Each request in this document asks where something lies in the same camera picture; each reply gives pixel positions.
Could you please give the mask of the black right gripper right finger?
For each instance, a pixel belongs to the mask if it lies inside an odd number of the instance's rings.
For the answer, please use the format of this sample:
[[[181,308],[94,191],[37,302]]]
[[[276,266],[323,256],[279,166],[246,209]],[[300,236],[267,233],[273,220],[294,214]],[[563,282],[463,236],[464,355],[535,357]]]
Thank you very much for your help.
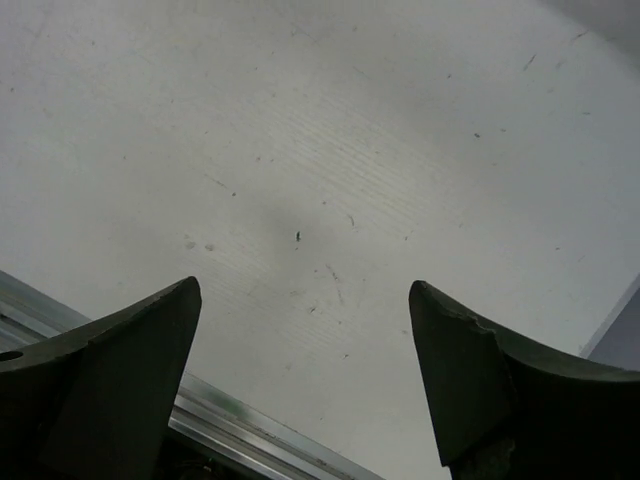
[[[548,347],[425,281],[413,340],[441,464],[455,479],[635,479],[639,375]]]

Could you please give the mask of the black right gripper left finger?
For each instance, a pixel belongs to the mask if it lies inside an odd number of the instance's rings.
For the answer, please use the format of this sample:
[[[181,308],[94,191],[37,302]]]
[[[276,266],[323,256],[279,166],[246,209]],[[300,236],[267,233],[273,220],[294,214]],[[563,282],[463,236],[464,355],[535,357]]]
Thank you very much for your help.
[[[2,354],[2,478],[151,478],[201,306],[190,276]]]

